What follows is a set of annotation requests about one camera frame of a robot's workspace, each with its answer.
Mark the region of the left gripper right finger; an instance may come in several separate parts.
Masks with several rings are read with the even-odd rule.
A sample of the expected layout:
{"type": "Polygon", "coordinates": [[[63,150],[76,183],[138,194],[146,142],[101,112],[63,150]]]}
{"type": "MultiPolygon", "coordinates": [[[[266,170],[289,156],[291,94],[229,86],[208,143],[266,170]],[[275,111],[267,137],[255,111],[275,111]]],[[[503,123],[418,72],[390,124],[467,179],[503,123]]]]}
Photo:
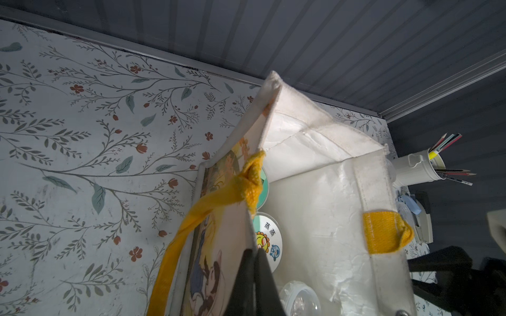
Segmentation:
{"type": "Polygon", "coordinates": [[[254,260],[255,315],[285,316],[273,275],[264,251],[259,250],[254,260]]]}

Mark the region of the white canvas tote bag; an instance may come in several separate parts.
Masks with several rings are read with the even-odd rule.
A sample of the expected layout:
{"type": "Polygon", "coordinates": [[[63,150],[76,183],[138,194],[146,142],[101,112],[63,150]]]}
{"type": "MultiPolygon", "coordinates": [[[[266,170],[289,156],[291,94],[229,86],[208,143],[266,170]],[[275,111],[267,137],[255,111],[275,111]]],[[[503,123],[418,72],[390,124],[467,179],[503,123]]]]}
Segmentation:
{"type": "Polygon", "coordinates": [[[322,315],[415,315],[404,251],[415,234],[396,209],[387,152],[272,72],[200,165],[147,313],[224,315],[243,252],[259,251],[253,220],[263,212],[283,235],[278,294],[295,280],[316,292],[322,315]],[[270,189],[257,210],[262,169],[270,189]]]}

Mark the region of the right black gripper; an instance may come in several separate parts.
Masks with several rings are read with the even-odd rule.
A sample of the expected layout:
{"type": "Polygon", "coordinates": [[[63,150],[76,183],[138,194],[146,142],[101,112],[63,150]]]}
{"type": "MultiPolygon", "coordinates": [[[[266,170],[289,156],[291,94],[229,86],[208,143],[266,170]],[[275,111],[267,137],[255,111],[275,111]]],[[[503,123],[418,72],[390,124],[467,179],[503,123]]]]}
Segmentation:
{"type": "Polygon", "coordinates": [[[435,272],[437,282],[413,280],[416,296],[460,315],[505,315],[505,261],[485,258],[480,269],[460,247],[408,260],[412,273],[435,272]]]}

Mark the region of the sunflower bottom seed jar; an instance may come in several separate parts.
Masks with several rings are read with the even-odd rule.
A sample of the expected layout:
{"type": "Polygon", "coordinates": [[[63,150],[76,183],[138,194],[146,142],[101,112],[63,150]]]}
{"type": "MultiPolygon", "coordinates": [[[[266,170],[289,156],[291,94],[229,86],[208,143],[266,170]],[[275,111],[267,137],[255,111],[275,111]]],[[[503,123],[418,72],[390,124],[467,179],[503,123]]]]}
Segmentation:
{"type": "Polygon", "coordinates": [[[279,267],[283,257],[283,235],[278,222],[269,214],[258,212],[253,220],[256,245],[267,255],[272,273],[279,267]]]}

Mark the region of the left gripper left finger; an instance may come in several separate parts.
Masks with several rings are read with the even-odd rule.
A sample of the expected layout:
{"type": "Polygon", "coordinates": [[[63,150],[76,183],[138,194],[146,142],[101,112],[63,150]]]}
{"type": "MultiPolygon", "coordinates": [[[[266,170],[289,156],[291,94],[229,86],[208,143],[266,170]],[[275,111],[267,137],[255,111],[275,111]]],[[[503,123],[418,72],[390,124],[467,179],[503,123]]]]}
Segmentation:
{"type": "Polygon", "coordinates": [[[241,264],[224,316],[254,315],[254,252],[243,252],[241,264]]]}

